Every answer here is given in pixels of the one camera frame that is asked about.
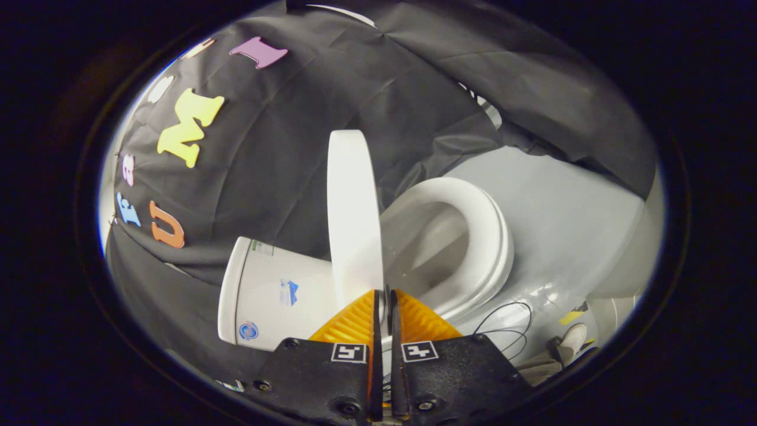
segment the toilet lid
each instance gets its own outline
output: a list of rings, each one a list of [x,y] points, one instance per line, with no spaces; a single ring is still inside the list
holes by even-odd
[[[484,190],[464,180],[438,177],[413,186],[382,214],[385,244],[407,238],[403,235],[406,230],[388,226],[395,218],[407,222],[402,216],[409,211],[437,202],[451,205],[463,216],[468,249],[455,272],[418,299],[442,318],[454,321],[490,299],[507,279],[512,267],[512,237],[502,212]]]
[[[331,133],[326,198],[334,285],[344,308],[368,290],[384,289],[373,167],[360,130]]]

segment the sticker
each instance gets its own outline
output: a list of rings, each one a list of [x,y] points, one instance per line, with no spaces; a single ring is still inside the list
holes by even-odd
[[[124,155],[123,163],[121,164],[121,172],[123,173],[123,179],[129,186],[134,186],[134,156]]]
[[[139,217],[137,216],[137,212],[134,210],[133,205],[129,205],[129,202],[126,201],[125,198],[121,197],[121,193],[116,194],[116,201],[118,201],[118,208],[121,210],[121,217],[123,218],[123,224],[128,224],[129,222],[136,224],[138,227],[141,227],[142,224],[139,223]]]
[[[197,164],[200,146],[196,143],[191,145],[184,145],[184,143],[205,137],[205,133],[195,123],[195,118],[200,121],[202,127],[210,126],[222,104],[223,96],[206,98],[205,96],[195,95],[192,89],[185,90],[179,96],[174,108],[179,123],[160,133],[157,140],[157,153],[168,151],[184,160],[188,168],[193,168]]]
[[[152,236],[158,241],[168,244],[175,249],[181,249],[184,246],[184,230],[182,225],[173,216],[163,210],[160,210],[154,201],[150,201],[150,216],[153,219],[159,218],[171,225],[173,233],[168,233],[159,227],[155,222],[152,223]]]
[[[425,342],[402,343],[402,358],[405,362],[417,362],[437,359],[439,355],[436,353],[433,342],[429,340]]]
[[[163,77],[160,79],[159,82],[155,85],[155,87],[150,91],[150,95],[147,97],[147,102],[150,102],[152,104],[157,103],[157,101],[160,101],[160,98],[163,97],[163,94],[168,90],[168,86],[171,85],[173,82],[173,76]]]
[[[279,290],[279,303],[285,306],[292,306],[297,302],[297,297],[294,295],[297,292],[299,286],[289,280],[281,280],[281,287]]]
[[[252,340],[257,337],[257,325],[250,321],[239,326],[239,335],[243,340]]]
[[[273,256],[273,246],[252,240],[252,251],[263,255]]]
[[[236,383],[236,386],[233,386],[228,383],[223,383],[222,381],[217,381],[218,383],[222,384],[225,388],[234,390],[236,392],[244,392],[245,386],[241,381],[234,381]]]
[[[193,57],[197,56],[197,54],[198,54],[198,53],[200,53],[200,52],[204,51],[205,49],[209,48],[209,47],[210,47],[210,45],[212,45],[212,44],[213,44],[213,43],[215,43],[215,42],[216,42],[216,40],[214,40],[214,39],[207,39],[207,40],[205,40],[204,42],[202,42],[202,43],[200,43],[200,44],[196,45],[195,47],[193,47],[193,48],[191,48],[191,49],[189,49],[189,50],[188,50],[188,51],[187,51],[187,52],[186,52],[186,53],[185,53],[184,55],[182,55],[182,57],[181,57],[181,58],[179,58],[179,59],[181,59],[181,60],[184,60],[184,59],[190,59],[190,58],[193,58]]]
[[[353,362],[367,364],[368,346],[360,343],[334,343],[332,362]]]
[[[578,317],[583,315],[586,311],[589,310],[589,304],[586,303],[584,300],[584,303],[581,304],[581,306],[578,306],[577,308],[573,308],[572,311],[565,314],[564,317],[560,318],[560,324],[562,325],[568,325],[572,323],[573,321],[577,320]]]
[[[289,52],[288,49],[274,49],[266,43],[261,42],[260,37],[255,37],[233,48],[232,51],[229,52],[229,55],[241,53],[257,62],[255,67],[258,70],[262,70],[283,58],[287,52]]]

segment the label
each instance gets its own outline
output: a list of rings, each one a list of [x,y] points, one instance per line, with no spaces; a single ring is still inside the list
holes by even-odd
[[[281,280],[279,285],[279,304],[292,306],[297,302],[295,293],[300,286],[290,280]]]
[[[368,346],[360,343],[334,343],[332,362],[353,362],[367,364],[366,354]]]
[[[402,357],[405,362],[428,361],[437,359],[439,355],[431,341],[402,343]]]
[[[239,336],[241,336],[243,340],[252,340],[256,338],[257,335],[257,325],[253,324],[252,321],[247,321],[239,326]]]
[[[585,314],[586,311],[588,310],[589,310],[589,305],[584,300],[584,303],[581,304],[581,306],[578,306],[577,308],[573,308],[572,311],[568,312],[567,314],[565,314],[564,317],[560,318],[560,324],[568,325],[572,323],[573,321],[577,320],[578,317]]]
[[[261,255],[273,256],[273,246],[270,244],[263,244],[257,240],[252,240],[252,251],[260,253]]]

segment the foam letter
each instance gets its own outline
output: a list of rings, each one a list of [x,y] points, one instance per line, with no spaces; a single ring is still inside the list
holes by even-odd
[[[235,53],[241,53],[244,56],[257,62],[255,67],[258,70],[273,64],[279,59],[283,58],[289,50],[287,49],[274,49],[273,47],[260,41],[260,37],[249,39],[248,41],[236,46],[229,52],[229,55]]]
[[[216,40],[214,40],[214,39],[207,39],[207,40],[205,40],[204,42],[202,42],[202,43],[200,43],[200,44],[196,45],[195,47],[193,47],[193,48],[191,48],[191,49],[189,49],[189,51],[188,51],[188,52],[186,52],[186,53],[185,53],[185,54],[184,54],[184,55],[183,55],[183,56],[182,56],[181,58],[179,58],[179,59],[181,59],[181,60],[184,60],[184,59],[190,59],[190,58],[193,58],[193,57],[195,57],[195,56],[196,56],[196,55],[197,55],[198,53],[200,53],[200,52],[204,51],[205,49],[207,49],[208,47],[210,47],[210,45],[212,45],[212,44],[213,44],[213,43],[215,43],[215,42],[216,42]]]
[[[142,224],[139,223],[139,218],[137,217],[137,212],[134,210],[134,206],[129,205],[129,202],[121,197],[121,193],[116,194],[116,201],[118,201],[118,208],[121,210],[123,224],[132,222],[137,224],[138,227],[141,227]]]
[[[168,90],[168,86],[170,86],[172,82],[173,76],[166,76],[160,79],[150,91],[147,101],[151,104],[157,104],[157,101],[160,101],[160,98],[163,97],[163,94]]]
[[[184,246],[184,230],[182,225],[173,216],[163,210],[160,210],[154,201],[150,201],[150,216],[155,219],[159,218],[173,228],[173,233],[168,233],[159,227],[155,222],[152,223],[152,236],[158,241],[162,241],[171,247],[181,249]]]
[[[134,157],[131,155],[123,156],[123,166],[121,168],[123,172],[123,179],[129,186],[134,186]]]
[[[195,95],[192,89],[185,90],[176,101],[175,109],[179,123],[163,130],[160,134],[157,140],[157,153],[168,151],[186,161],[188,168],[193,168],[197,162],[200,147],[196,143],[187,146],[184,142],[202,139],[205,133],[195,123],[195,118],[200,121],[202,127],[210,126],[222,104],[223,96],[206,98]]]

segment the person's leg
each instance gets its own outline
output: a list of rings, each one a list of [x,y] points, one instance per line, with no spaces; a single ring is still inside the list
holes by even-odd
[[[531,386],[538,386],[546,379],[559,373],[573,360],[573,356],[581,349],[586,341],[587,328],[585,324],[570,327],[562,342],[555,348],[554,353],[545,350],[534,358],[518,365],[516,369]]]

